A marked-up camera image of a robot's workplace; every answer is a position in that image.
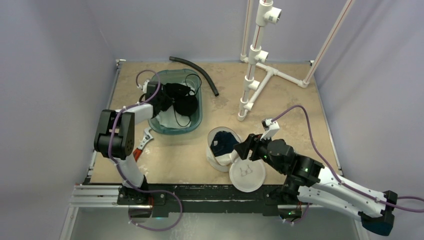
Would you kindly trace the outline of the pale mint white bra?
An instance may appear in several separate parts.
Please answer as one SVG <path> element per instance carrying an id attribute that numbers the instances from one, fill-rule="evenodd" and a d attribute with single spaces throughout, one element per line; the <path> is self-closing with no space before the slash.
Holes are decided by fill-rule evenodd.
<path id="1" fill-rule="evenodd" d="M 184 129 L 191 126 L 191 118 L 177 113 L 173 106 L 161 111 L 155 119 L 162 127 L 168 129 Z"/>

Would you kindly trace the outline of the navy blue lace bra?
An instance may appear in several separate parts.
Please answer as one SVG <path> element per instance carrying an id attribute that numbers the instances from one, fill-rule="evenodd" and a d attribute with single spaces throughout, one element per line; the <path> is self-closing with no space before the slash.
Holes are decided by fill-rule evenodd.
<path id="1" fill-rule="evenodd" d="M 234 145 L 240 141 L 229 131 L 219 131 L 214 135 L 210 144 L 210 149 L 215 157 L 230 154 L 234 150 Z"/>

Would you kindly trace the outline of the black garment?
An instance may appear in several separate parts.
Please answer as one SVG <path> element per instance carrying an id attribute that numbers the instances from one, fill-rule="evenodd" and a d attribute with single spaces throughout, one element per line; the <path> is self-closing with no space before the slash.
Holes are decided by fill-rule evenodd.
<path id="1" fill-rule="evenodd" d="M 196 76 L 200 80 L 200 86 L 193 90 L 189 87 L 187 80 L 190 76 Z M 163 87 L 164 93 L 172 101 L 174 117 L 176 123 L 180 127 L 188 127 L 191 124 L 191 116 L 198 110 L 199 102 L 196 97 L 202 85 L 202 80 L 197 73 L 190 73 L 185 76 L 184 84 L 182 83 L 166 83 Z M 177 113 L 183 117 L 188 117 L 188 123 L 181 125 L 177 120 Z"/>

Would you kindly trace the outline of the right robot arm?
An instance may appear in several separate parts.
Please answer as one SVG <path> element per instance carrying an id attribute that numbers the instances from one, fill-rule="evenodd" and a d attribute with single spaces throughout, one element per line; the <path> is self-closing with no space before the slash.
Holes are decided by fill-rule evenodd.
<path id="1" fill-rule="evenodd" d="M 287 204 L 319 205 L 352 217 L 374 234 L 390 235 L 398 199 L 395 192 L 371 190 L 333 175 L 321 162 L 296 153 L 283 139 L 264 140 L 252 133 L 233 147 L 242 160 L 263 160 L 286 176 L 281 189 L 271 196 Z"/>

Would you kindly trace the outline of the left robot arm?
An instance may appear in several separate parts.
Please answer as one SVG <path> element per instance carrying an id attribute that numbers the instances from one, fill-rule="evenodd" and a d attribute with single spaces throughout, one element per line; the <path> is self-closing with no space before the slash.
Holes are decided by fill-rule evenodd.
<path id="1" fill-rule="evenodd" d="M 133 154 L 135 126 L 156 117 L 165 105 L 163 84 L 159 80 L 146 81 L 143 90 L 144 101 L 119 110 L 101 111 L 93 141 L 94 150 L 111 160 L 122 178 L 122 185 L 131 188 L 130 199 L 138 205 L 146 203 L 149 194 L 155 191 L 149 190 L 145 175 L 137 167 Z"/>

